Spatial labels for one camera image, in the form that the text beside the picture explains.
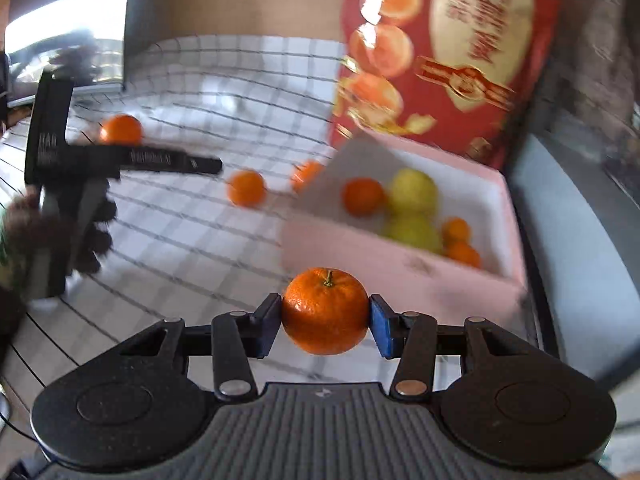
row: green stem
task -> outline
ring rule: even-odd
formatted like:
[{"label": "green stem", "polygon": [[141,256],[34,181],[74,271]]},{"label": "green stem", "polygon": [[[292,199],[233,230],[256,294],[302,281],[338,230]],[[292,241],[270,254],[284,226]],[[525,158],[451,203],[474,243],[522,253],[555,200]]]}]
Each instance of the green stem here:
[{"label": "green stem", "polygon": [[324,286],[334,286],[334,282],[331,281],[331,275],[333,273],[332,269],[329,269],[326,273],[326,280],[324,280]]}]

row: green apple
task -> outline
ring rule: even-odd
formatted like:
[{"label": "green apple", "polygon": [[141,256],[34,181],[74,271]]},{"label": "green apple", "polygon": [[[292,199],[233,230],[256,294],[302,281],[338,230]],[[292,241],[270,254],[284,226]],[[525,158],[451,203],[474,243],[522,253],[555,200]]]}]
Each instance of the green apple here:
[{"label": "green apple", "polygon": [[426,173],[402,168],[389,186],[388,206],[394,214],[421,213],[432,218],[438,210],[438,186]]},{"label": "green apple", "polygon": [[440,232],[427,217],[417,213],[401,213],[386,220],[383,235],[396,242],[432,253],[442,254]]}]

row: cardboard box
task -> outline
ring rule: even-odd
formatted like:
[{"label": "cardboard box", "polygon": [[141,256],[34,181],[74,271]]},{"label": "cardboard box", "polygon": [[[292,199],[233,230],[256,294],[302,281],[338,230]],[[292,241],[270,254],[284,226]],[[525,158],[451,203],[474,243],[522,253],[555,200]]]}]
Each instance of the cardboard box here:
[{"label": "cardboard box", "polygon": [[[384,213],[351,217],[340,193],[348,180],[375,178],[388,186],[398,170],[412,167],[432,177],[440,190],[437,228],[450,216],[464,218],[484,270],[379,236]],[[491,168],[397,137],[358,134],[301,193],[282,232],[283,265],[344,270],[369,294],[381,294],[396,311],[415,310],[441,324],[481,316],[505,328],[521,323],[526,279],[520,236],[506,183]]]}]

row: red package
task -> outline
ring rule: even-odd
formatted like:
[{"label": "red package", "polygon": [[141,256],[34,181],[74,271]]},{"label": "red package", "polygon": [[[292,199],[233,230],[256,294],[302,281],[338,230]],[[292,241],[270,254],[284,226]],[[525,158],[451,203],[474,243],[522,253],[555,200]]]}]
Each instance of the red package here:
[{"label": "red package", "polygon": [[331,144],[363,128],[498,166],[502,125],[538,79],[558,7],[559,0],[345,0],[348,54]]}]

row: checkered tablecloth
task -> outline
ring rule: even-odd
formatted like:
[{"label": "checkered tablecloth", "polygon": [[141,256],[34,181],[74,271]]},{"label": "checkered tablecloth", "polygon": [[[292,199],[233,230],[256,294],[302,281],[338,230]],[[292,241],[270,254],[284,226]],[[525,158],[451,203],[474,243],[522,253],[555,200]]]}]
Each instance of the checkered tablecloth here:
[{"label": "checkered tablecloth", "polygon": [[[222,312],[253,311],[291,276],[280,266],[279,231],[294,199],[294,164],[331,157],[328,118],[343,45],[305,38],[204,36],[154,45],[131,60],[122,95],[76,98],[68,138],[93,142],[100,122],[136,116],[146,142],[217,155],[225,175],[259,171],[270,190],[258,210],[235,208],[224,176],[135,173],[113,182],[118,218],[113,251],[95,277],[59,300],[34,306],[2,374],[29,408],[39,391],[73,368],[165,317],[207,324]],[[0,202],[24,188],[29,120],[0,144]],[[281,330],[268,358],[252,360],[266,381],[381,381],[397,361],[380,358],[370,335],[334,357],[299,350]],[[459,359],[438,358],[437,389],[460,374]],[[210,358],[191,360],[189,377],[212,386]]]}]

